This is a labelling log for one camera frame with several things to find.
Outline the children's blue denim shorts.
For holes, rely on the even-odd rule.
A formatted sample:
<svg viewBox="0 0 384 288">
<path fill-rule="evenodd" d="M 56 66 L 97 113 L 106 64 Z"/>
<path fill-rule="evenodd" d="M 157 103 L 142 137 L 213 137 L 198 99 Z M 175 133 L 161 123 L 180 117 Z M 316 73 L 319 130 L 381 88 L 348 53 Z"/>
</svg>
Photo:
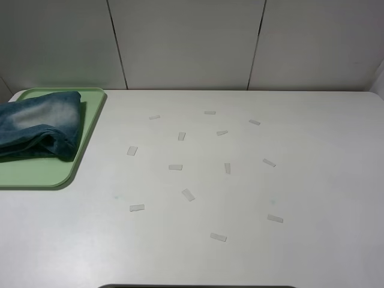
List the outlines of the children's blue denim shorts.
<svg viewBox="0 0 384 288">
<path fill-rule="evenodd" d="M 81 95 L 53 92 L 1 104 L 1 157 L 71 161 L 81 132 Z"/>
</svg>

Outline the light green plastic tray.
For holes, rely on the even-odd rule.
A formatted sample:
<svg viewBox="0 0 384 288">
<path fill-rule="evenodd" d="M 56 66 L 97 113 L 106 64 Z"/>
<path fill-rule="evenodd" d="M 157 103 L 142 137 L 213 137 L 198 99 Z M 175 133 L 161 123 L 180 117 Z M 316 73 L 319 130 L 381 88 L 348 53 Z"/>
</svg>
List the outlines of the light green plastic tray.
<svg viewBox="0 0 384 288">
<path fill-rule="evenodd" d="M 16 101 L 53 92 L 77 91 L 81 95 L 80 142 L 73 161 L 53 158 L 1 158 L 1 190 L 55 190 L 74 178 L 99 119 L 107 95 L 101 88 L 32 88 Z"/>
</svg>

